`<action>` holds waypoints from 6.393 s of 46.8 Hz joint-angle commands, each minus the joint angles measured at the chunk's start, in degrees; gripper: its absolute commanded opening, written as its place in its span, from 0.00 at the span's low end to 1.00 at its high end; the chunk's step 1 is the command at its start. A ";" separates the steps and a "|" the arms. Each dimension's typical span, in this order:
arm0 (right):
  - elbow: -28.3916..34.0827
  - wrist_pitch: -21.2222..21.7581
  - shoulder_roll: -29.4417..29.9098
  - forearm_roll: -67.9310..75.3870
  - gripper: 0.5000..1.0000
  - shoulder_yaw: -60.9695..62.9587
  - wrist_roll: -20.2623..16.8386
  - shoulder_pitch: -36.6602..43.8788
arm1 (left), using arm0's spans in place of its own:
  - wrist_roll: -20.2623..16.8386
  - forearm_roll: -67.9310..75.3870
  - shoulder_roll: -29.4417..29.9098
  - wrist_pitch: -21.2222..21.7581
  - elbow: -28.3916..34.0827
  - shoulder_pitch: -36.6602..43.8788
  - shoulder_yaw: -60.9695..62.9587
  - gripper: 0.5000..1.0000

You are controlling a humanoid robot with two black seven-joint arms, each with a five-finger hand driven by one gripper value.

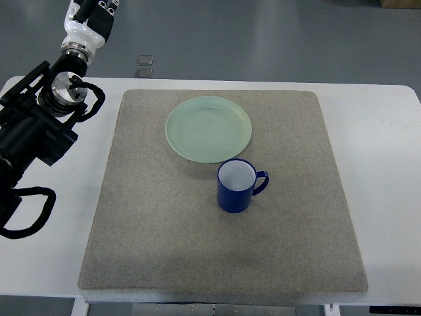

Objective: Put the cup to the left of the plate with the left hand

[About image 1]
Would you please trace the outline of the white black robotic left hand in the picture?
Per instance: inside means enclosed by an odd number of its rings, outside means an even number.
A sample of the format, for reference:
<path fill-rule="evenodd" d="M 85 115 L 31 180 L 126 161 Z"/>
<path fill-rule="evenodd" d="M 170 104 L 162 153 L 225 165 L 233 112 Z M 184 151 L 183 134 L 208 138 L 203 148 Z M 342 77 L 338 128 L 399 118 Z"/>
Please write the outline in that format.
<path fill-rule="evenodd" d="M 61 53 L 92 62 L 111 34 L 119 1 L 71 1 L 64 20 L 66 37 Z"/>

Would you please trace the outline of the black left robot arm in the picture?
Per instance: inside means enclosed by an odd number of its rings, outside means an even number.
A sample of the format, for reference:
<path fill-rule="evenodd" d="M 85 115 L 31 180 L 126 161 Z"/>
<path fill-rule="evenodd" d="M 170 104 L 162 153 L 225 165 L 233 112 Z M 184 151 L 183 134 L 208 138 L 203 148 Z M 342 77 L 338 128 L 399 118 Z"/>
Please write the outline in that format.
<path fill-rule="evenodd" d="M 49 219 L 56 201 L 50 188 L 17 188 L 35 159 L 51 166 L 78 139 L 75 124 L 98 113 L 105 93 L 84 82 L 87 54 L 70 47 L 53 65 L 43 61 L 1 97 L 1 235 L 21 239 L 37 233 Z M 46 198 L 39 217 L 28 228 L 6 225 L 22 199 Z"/>

